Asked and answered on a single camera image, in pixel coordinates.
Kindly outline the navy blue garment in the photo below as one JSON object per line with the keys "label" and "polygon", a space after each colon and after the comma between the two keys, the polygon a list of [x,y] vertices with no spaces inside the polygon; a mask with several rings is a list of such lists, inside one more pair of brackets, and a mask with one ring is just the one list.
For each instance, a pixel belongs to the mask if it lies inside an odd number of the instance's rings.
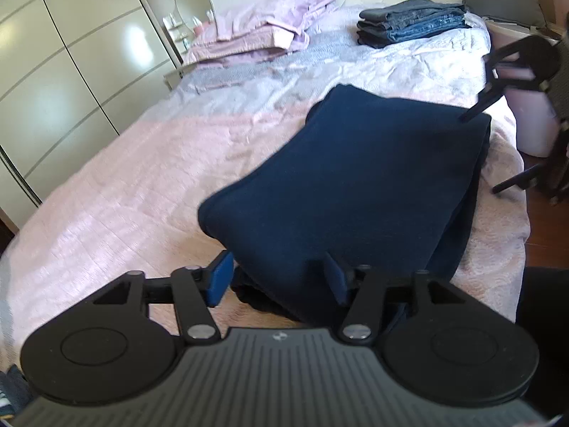
{"label": "navy blue garment", "polygon": [[487,114],[338,85],[245,178],[206,199],[203,232],[233,253],[239,297],[330,326],[327,253],[386,276],[451,279],[465,253],[490,144]]}

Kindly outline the pink quilted bedspread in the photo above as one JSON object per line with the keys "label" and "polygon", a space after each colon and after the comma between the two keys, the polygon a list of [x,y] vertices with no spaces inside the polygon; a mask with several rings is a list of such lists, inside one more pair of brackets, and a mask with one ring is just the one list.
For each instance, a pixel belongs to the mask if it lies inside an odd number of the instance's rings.
{"label": "pink quilted bedspread", "polygon": [[[358,13],[331,12],[310,27],[310,40],[335,30],[355,36]],[[468,107],[483,87],[491,38],[479,16],[466,21],[469,28],[430,39],[367,47],[333,86]],[[54,190],[3,253],[1,366],[18,362],[35,329],[117,276],[166,276],[215,257],[220,245],[199,228],[200,203],[281,148],[325,95],[225,101],[166,122],[135,121]]]}

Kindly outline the stack of folded jeans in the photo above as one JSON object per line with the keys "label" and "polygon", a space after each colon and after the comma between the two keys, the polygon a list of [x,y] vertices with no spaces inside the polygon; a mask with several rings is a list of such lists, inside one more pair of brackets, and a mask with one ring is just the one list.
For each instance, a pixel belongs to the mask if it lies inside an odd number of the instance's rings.
{"label": "stack of folded jeans", "polygon": [[469,28],[463,4],[432,0],[406,0],[386,8],[365,9],[359,17],[358,44],[375,49]]}

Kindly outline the grey herringbone blanket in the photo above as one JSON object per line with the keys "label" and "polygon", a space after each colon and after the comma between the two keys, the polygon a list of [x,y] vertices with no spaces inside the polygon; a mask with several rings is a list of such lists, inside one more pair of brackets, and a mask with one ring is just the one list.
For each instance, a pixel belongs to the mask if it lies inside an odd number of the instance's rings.
{"label": "grey herringbone blanket", "polygon": [[231,65],[226,68],[195,68],[186,73],[179,85],[150,107],[141,122],[166,122],[184,108],[203,112],[210,106],[221,107],[235,101],[243,105],[251,99],[263,104],[273,96],[298,95],[302,101],[325,95],[343,78],[345,65],[358,64],[370,50],[357,44],[346,30],[317,34],[309,48],[258,64]]}

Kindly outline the folded lilac blanket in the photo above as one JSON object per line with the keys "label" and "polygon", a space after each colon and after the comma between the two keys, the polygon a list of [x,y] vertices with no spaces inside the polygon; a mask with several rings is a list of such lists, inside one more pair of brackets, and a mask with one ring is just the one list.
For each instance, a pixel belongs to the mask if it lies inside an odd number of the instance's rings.
{"label": "folded lilac blanket", "polygon": [[307,49],[308,30],[336,0],[260,0],[215,16],[183,56],[185,65],[262,62]]}

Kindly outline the cream glossy wardrobe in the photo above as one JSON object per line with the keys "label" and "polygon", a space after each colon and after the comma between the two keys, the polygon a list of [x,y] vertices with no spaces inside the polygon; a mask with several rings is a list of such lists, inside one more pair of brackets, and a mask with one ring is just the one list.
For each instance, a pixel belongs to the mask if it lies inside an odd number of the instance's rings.
{"label": "cream glossy wardrobe", "polygon": [[168,95],[175,57],[145,0],[1,0],[1,209],[42,202]]}

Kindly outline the oval vanity mirror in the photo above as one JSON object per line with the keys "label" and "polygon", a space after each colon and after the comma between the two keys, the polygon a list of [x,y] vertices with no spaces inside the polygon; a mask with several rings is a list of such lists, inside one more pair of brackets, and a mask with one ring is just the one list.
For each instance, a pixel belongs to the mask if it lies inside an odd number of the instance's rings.
{"label": "oval vanity mirror", "polygon": [[185,25],[196,35],[214,20],[214,10],[211,0],[175,0],[179,16]]}

